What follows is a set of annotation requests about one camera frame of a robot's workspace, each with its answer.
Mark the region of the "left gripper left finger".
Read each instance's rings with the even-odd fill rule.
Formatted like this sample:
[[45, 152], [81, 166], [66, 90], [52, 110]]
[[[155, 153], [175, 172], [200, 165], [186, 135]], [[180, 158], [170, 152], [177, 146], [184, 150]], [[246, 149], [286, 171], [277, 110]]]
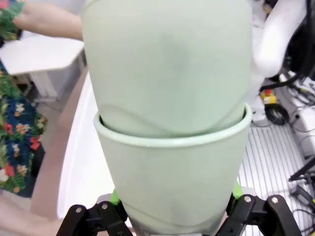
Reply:
[[110, 236], [131, 236], [133, 232], [126, 221], [127, 213], [114, 190], [111, 194], [100, 196], [89, 209], [84, 205], [71, 206], [57, 235], [96, 236], [100, 232], [107, 232]]

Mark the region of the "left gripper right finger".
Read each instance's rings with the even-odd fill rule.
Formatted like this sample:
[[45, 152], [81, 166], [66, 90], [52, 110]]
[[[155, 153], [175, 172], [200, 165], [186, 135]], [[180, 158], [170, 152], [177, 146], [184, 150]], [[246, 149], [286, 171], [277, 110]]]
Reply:
[[300, 236], [302, 233], [293, 213], [282, 195], [271, 195], [263, 200], [254, 188], [236, 183], [226, 194], [227, 218], [216, 235], [241, 236], [247, 226], [256, 226], [264, 236]]

